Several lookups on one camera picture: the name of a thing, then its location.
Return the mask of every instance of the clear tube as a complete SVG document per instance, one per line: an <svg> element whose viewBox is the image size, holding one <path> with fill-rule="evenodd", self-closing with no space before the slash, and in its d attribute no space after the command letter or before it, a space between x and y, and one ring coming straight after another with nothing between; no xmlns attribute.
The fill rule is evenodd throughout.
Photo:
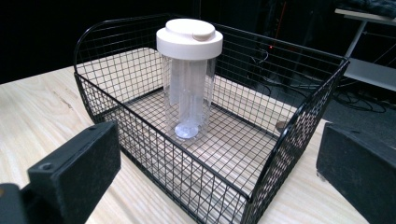
<svg viewBox="0 0 396 224"><path fill-rule="evenodd" d="M187 61L163 56L166 130L180 140L205 135L215 59Z"/></svg>

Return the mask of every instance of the black wire basket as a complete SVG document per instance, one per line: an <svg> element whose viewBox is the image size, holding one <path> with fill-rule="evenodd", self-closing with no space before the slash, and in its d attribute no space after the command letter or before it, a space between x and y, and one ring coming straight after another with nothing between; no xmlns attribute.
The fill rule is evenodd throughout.
<svg viewBox="0 0 396 224"><path fill-rule="evenodd" d="M345 58L215 25L217 58L205 141L165 134L156 32L172 15L95 24L74 66L95 123L116 120L145 175L201 223L257 223L303 154L347 69Z"/></svg>

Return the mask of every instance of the white lid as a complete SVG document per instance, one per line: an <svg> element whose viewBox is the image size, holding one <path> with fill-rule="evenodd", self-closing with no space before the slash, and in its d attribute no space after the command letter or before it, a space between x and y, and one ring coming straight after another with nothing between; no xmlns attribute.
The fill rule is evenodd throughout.
<svg viewBox="0 0 396 224"><path fill-rule="evenodd" d="M222 34L205 21L176 19L157 32L157 50L181 60L216 58L222 50Z"/></svg>

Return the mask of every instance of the black foam block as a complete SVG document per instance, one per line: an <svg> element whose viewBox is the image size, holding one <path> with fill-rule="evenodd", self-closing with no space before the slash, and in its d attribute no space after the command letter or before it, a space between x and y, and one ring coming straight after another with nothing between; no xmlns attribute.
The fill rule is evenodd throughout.
<svg viewBox="0 0 396 224"><path fill-rule="evenodd" d="M327 123L317 169L370 223L396 223L396 149Z"/></svg>
<svg viewBox="0 0 396 224"><path fill-rule="evenodd" d="M60 211L64 223L84 223L120 169L117 123L93 125L28 170L30 188Z"/></svg>

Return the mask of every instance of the light wood surface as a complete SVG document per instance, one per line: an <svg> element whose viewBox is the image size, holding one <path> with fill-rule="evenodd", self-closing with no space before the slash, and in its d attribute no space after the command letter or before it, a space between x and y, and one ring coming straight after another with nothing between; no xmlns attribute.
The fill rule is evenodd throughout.
<svg viewBox="0 0 396 224"><path fill-rule="evenodd" d="M92 125L73 68L0 85L0 183L24 187L27 169ZM367 223L329 183L317 177L323 120L306 152L259 223ZM193 223L125 156L88 223Z"/></svg>

